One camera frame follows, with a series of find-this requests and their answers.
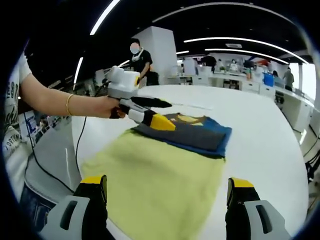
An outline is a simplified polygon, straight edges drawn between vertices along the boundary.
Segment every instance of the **woman's hand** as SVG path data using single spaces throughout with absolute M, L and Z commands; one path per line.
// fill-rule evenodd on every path
M 96 99 L 98 101 L 97 117 L 108 119 L 114 109 L 120 118 L 123 119 L 126 116 L 119 108 L 119 100 L 108 96 L 100 96 Z

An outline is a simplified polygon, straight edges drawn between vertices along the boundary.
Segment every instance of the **blue container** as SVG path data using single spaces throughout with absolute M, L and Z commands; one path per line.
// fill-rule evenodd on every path
M 263 73 L 263 83 L 267 86 L 273 87 L 275 85 L 275 79 L 274 76 L 270 73 Z

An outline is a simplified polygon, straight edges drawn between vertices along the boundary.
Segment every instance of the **woman's arm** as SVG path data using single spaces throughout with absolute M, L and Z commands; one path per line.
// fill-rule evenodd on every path
M 66 108 L 70 93 L 43 86 L 30 73 L 21 83 L 21 98 L 37 111 L 50 116 L 68 116 Z M 119 106 L 119 101 L 107 96 L 90 97 L 74 95 L 68 109 L 73 116 L 109 118 L 111 110 Z

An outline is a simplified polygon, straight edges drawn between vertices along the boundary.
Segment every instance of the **gold bracelet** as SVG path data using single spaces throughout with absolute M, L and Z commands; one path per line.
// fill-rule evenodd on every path
M 66 111 L 67 113 L 69 114 L 69 116 L 72 116 L 71 112 L 69 111 L 69 101 L 70 101 L 70 98 L 73 96 L 73 94 L 69 95 L 68 96 L 68 99 L 66 100 L 66 104 L 65 104 L 65 108 L 66 108 Z

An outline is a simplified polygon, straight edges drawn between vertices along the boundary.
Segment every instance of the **white t-shirt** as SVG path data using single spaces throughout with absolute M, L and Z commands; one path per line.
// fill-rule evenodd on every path
M 4 104 L 5 134 L 2 142 L 2 152 L 11 186 L 18 201 L 20 201 L 24 188 L 25 170 L 31 153 L 30 147 L 22 140 L 20 135 L 18 96 L 20 84 L 29 74 L 31 74 L 31 71 L 27 59 L 22 54 L 9 79 Z

